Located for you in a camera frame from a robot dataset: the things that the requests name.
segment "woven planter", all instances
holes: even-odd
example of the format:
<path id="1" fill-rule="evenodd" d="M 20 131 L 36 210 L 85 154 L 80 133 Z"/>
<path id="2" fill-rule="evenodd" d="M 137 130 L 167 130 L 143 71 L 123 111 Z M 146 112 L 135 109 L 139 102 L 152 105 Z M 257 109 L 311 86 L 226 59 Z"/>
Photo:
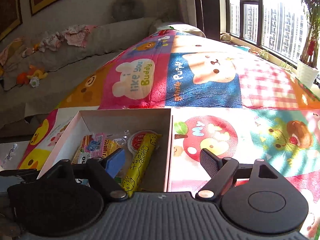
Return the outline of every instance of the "woven planter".
<path id="1" fill-rule="evenodd" d="M 304 64 L 300 60 L 298 61 L 297 67 L 297 78 L 303 83 L 307 88 L 311 89 L 313 82 L 319 70 L 316 68 L 311 68 L 308 65 Z"/>

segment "textured grip pad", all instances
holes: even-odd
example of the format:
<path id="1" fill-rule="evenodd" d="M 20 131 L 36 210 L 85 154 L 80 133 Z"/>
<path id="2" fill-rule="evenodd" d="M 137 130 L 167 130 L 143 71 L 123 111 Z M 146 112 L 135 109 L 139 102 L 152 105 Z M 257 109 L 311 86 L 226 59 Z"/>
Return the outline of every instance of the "textured grip pad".
<path id="1" fill-rule="evenodd" d="M 224 220 L 217 207 L 195 200 L 189 192 L 140 193 L 112 203 L 102 218 L 82 232 L 65 237 L 41 237 L 26 233 L 22 240 L 302 240 L 298 232 L 281 236 L 245 233 Z"/>

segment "open box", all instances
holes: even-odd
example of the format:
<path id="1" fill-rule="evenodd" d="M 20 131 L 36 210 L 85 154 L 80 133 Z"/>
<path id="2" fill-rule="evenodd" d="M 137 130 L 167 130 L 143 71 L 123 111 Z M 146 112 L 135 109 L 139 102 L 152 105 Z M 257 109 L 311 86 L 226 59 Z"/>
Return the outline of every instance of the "open box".
<path id="1" fill-rule="evenodd" d="M 167 191 L 173 140 L 170 108 L 79 111 L 50 153 L 38 178 L 59 160 L 72 160 L 85 135 L 101 132 L 117 134 L 126 130 L 129 130 L 131 135 L 142 130 L 153 130 L 162 134 L 159 148 L 152 154 L 140 187 L 152 192 Z M 129 168 L 132 157 L 132 154 L 126 151 L 124 171 Z"/>

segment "potted plant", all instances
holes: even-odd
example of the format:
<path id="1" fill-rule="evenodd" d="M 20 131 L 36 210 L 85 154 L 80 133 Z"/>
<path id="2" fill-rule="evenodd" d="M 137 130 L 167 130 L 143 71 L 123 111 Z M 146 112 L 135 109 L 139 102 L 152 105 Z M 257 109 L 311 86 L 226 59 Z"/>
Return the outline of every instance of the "potted plant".
<path id="1" fill-rule="evenodd" d="M 308 20 L 308 35 L 297 67 L 297 78 L 311 88 L 319 70 L 317 66 L 320 33 L 320 0 L 302 0 Z"/>

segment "checkered patch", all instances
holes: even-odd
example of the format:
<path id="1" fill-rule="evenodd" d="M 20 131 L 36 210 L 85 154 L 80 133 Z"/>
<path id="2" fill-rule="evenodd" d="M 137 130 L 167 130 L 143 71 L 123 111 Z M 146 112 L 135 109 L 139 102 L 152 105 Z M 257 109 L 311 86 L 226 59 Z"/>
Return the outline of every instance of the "checkered patch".
<path id="1" fill-rule="evenodd" d="M 242 105 L 247 108 L 297 109 L 298 103 L 285 71 L 274 68 L 238 69 Z"/>

